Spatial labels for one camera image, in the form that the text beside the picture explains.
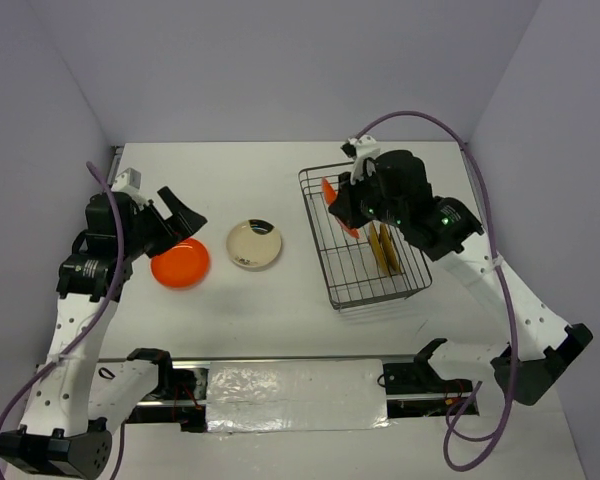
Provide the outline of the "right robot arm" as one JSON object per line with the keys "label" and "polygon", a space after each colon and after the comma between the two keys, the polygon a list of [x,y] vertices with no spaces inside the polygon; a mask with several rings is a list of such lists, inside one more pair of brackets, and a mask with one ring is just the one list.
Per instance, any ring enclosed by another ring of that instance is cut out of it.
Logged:
{"label": "right robot arm", "polygon": [[424,162],[408,150],[360,154],[339,174],[329,213],[349,229],[379,222],[444,268],[509,335],[505,345],[429,342],[415,380],[436,391],[455,378],[493,379],[504,396],[536,404],[591,343],[583,323],[551,311],[497,254],[476,215],[459,199],[434,194]]}

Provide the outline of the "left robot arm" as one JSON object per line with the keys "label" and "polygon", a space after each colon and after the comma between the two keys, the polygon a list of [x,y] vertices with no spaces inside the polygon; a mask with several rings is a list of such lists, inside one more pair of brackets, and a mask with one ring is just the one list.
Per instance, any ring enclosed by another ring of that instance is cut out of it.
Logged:
{"label": "left robot arm", "polygon": [[0,427],[0,461],[32,475],[97,479],[112,453],[114,432],[145,396],[175,389],[170,354],[133,350],[105,385],[91,388],[105,333],[124,284],[140,256],[153,258],[190,238],[207,222],[168,188],[158,192],[170,211],[162,217],[136,190],[105,191],[85,208],[86,227],[61,263],[57,317],[46,363],[16,394],[30,397],[19,426]]}

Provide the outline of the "orange plate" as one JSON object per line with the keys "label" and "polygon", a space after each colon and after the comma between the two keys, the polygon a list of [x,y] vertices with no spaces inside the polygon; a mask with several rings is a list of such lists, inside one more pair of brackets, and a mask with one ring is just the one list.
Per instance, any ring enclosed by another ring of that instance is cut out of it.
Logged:
{"label": "orange plate", "polygon": [[186,239],[151,259],[154,279],[171,289],[187,289],[199,284],[207,275],[211,257],[207,248],[194,238]]}
{"label": "orange plate", "polygon": [[[325,204],[327,207],[330,207],[333,204],[333,202],[337,199],[337,193],[331,186],[331,183],[325,177],[321,179],[321,189]],[[338,217],[336,217],[336,221],[340,225],[341,229],[351,238],[356,240],[360,238],[357,229],[346,226]]]}

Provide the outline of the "orange plate front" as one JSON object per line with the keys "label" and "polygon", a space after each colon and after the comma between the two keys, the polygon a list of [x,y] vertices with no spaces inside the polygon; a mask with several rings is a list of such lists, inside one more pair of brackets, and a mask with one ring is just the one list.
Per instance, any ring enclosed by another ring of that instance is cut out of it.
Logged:
{"label": "orange plate front", "polygon": [[151,259],[154,279],[171,289],[187,289],[199,284],[207,275],[211,257],[207,248],[194,238],[186,239]]}

